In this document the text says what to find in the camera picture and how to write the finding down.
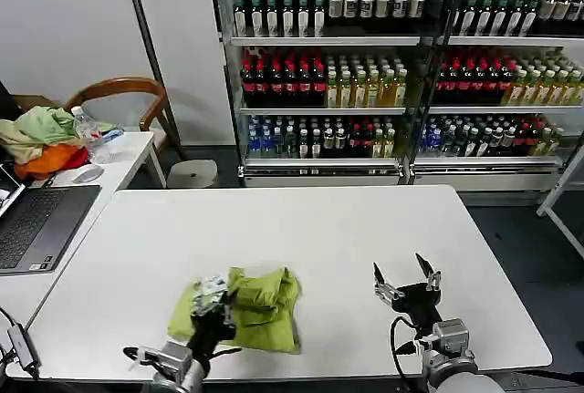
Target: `bottle cap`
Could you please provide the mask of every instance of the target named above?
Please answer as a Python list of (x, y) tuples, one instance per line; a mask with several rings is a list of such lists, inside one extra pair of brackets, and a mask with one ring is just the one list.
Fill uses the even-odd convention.
[(83, 108), (81, 106), (74, 106), (71, 108), (71, 113), (74, 117), (77, 115), (83, 115)]

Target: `chair backrest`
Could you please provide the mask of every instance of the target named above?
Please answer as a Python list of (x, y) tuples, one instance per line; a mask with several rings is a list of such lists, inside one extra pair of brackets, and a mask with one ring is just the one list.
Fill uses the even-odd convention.
[(65, 106), (65, 110), (71, 110), (74, 106), (80, 106), (85, 101), (94, 98), (103, 98), (111, 95), (128, 92), (144, 92), (156, 96), (154, 104), (166, 98), (166, 90), (156, 80), (143, 77), (121, 77), (103, 80), (94, 85), (81, 89), (73, 96)]

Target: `laptop keyboard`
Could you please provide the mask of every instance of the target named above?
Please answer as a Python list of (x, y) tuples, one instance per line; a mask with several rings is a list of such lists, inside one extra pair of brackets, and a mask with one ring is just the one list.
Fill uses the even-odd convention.
[(6, 215), (6, 224), (0, 227), (0, 269), (18, 265), (66, 192), (38, 188), (27, 190), (16, 199), (15, 214)]

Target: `laptop screen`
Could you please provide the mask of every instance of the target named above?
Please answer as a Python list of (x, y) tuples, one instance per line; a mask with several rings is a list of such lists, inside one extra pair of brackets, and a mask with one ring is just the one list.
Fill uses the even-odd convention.
[(11, 165), (0, 163), (0, 216), (24, 190), (25, 185), (18, 181)]

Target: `laptop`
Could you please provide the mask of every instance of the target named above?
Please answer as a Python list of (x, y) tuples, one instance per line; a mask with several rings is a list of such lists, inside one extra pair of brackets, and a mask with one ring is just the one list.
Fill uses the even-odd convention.
[(52, 271), (99, 189), (27, 188), (0, 163), (0, 275)]

